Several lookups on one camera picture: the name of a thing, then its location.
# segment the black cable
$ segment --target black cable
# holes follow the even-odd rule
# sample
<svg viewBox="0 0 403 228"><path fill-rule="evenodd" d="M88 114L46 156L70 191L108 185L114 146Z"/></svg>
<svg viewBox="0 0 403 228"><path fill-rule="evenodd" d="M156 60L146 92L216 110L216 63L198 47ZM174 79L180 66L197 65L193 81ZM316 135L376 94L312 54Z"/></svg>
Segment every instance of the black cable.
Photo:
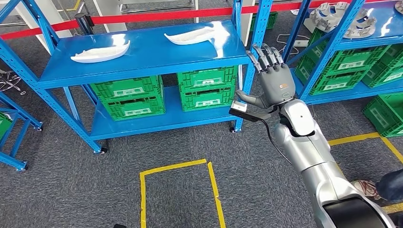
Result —
<svg viewBox="0 0 403 228"><path fill-rule="evenodd" d="M290 160L289 160L289 159L283 154L283 152L281 152L281 150L274 144L273 139L271 138L271 135L270 135L269 126L267 125L266 121L264 121L264 120L261 120L261 121L262 121L263 124L266 126L267 135L269 136L269 140L270 140L271 144L273 144L273 146L274 146L274 147L276 148L276 150L281 154L281 156L283 156L283 158L284 158L285 160L287 160L287 161L292 165L292 163L290 162Z"/></svg>

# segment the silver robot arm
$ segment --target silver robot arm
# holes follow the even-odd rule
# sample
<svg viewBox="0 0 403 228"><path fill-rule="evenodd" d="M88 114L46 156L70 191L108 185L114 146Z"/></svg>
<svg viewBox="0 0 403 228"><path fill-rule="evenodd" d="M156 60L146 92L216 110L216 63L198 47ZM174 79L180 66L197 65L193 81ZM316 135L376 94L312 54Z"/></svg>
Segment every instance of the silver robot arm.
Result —
<svg viewBox="0 0 403 228"><path fill-rule="evenodd" d="M280 53L266 44L262 49L256 45L253 48L259 60L252 53L247 54L258 72L264 93L261 96L247 95L243 91L236 93L248 104L279 110L280 123L275 126L275 138L305 182L317 227L395 228L389 216L355 189L340 171L307 105L295 99L295 84ZM250 121L270 117L270 114L247 113L246 104L237 101L232 104L230 114Z"/></svg>

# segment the sneaker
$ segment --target sneaker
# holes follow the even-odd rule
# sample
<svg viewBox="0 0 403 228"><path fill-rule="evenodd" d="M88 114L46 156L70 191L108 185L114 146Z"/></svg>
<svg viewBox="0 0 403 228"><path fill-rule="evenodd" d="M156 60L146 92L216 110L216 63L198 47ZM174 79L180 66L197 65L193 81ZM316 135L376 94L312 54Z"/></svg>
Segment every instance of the sneaker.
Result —
<svg viewBox="0 0 403 228"><path fill-rule="evenodd" d="M351 182L351 184L365 196L373 197L375 200L382 198L376 190L375 183L370 180L356 180Z"/></svg>

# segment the shelf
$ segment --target shelf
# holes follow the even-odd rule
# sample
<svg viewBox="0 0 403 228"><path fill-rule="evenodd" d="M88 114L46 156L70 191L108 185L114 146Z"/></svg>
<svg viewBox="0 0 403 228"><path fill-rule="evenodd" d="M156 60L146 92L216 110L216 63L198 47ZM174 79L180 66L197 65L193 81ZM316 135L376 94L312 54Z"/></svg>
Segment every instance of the shelf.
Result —
<svg viewBox="0 0 403 228"><path fill-rule="evenodd" d="M98 103L90 134L91 139L115 138L236 119L235 116L228 113L229 106L190 112L182 111L177 86L166 87L164 98L165 114L123 121L113 121L104 106Z"/></svg>
<svg viewBox="0 0 403 228"><path fill-rule="evenodd" d="M294 75L294 69L291 69L291 72L295 82L295 91L298 95L300 95L304 86ZM308 95L304 99L304 102L307 104L317 105L395 92L403 92L403 80L398 80L375 88L369 88L360 81L353 89L319 95Z"/></svg>
<svg viewBox="0 0 403 228"><path fill-rule="evenodd" d="M198 44L176 45L164 36L206 26L217 33L210 41ZM113 60L84 64L70 59L83 50L122 45L128 40L128 51ZM38 86L58 88L247 63L245 47L229 20L146 28L61 39Z"/></svg>
<svg viewBox="0 0 403 228"><path fill-rule="evenodd" d="M394 9L396 1L382 1L364 4L370 15L376 18L375 33L367 38L342 39L337 50L376 47L403 43L403 15Z"/></svg>

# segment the red barrier rope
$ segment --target red barrier rope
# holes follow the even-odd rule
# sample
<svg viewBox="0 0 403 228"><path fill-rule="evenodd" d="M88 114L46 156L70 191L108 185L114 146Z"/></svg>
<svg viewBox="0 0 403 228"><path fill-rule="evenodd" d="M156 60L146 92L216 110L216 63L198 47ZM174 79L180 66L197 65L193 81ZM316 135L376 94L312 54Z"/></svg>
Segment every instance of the red barrier rope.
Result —
<svg viewBox="0 0 403 228"><path fill-rule="evenodd" d="M366 0L365 2L375 2L379 0ZM322 3L329 2L335 3L339 0L316 0L311 2L310 8L316 8ZM290 3L274 3L271 7L271 11L286 11L297 10L301 6L301 2ZM241 13L256 13L258 6L246 6L242 7ZM141 22L141 21L156 21L156 20L173 20L173 19L188 19L188 18L202 18L202 17L216 17L227 16L232 14L232 8L215 8L215 9L199 9L199 10L185 10L174 12L160 12L160 13L140 13L140 14L127 14L119 16L103 16L103 17L91 17L94 24L109 24L109 23L124 23L124 22ZM52 25L55 31L62 31L67 29L78 28L78 24L75 20L62 22ZM6 33L0 35L3 40L21 38L33 35L42 34L40 28L27 29L17 32Z"/></svg>

